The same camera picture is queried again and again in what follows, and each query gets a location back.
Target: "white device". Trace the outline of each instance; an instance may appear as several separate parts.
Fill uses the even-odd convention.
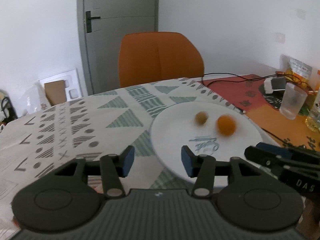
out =
[[[272,94],[274,91],[284,91],[285,85],[285,77],[266,78],[264,81],[264,90],[266,94]]]
[[[82,92],[80,89],[80,83],[76,69],[64,71],[46,78],[42,78],[39,80],[39,82],[44,88],[45,83],[59,80],[64,80],[67,101],[75,100],[82,97]]]

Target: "door handle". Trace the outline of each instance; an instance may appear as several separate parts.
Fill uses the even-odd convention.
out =
[[[87,27],[87,33],[92,32],[91,20],[97,20],[97,19],[101,19],[101,17],[100,16],[91,17],[91,11],[85,12],[85,22]]]
[[[97,17],[89,17],[89,18],[87,18],[87,20],[95,20],[95,19],[101,19],[101,17],[97,16]]]

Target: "door frame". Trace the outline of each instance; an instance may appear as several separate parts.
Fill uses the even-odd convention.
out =
[[[155,0],[155,31],[158,30],[158,11],[159,0]],[[79,34],[79,46],[82,61],[82,68],[84,72],[85,85],[87,87],[88,95],[93,95],[92,77],[89,67],[89,57],[86,41],[86,22],[84,11],[84,0],[77,0],[77,20],[78,20],[78,34]]]

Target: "ball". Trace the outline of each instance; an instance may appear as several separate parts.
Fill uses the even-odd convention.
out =
[[[195,117],[197,125],[204,125],[208,120],[208,114],[206,112],[199,112]]]
[[[216,129],[224,136],[231,136],[236,131],[236,120],[231,115],[223,114],[216,122]]]

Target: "orange chair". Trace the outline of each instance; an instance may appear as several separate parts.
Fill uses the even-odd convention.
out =
[[[170,32],[125,35],[119,55],[121,87],[204,74],[202,57],[182,34]]]

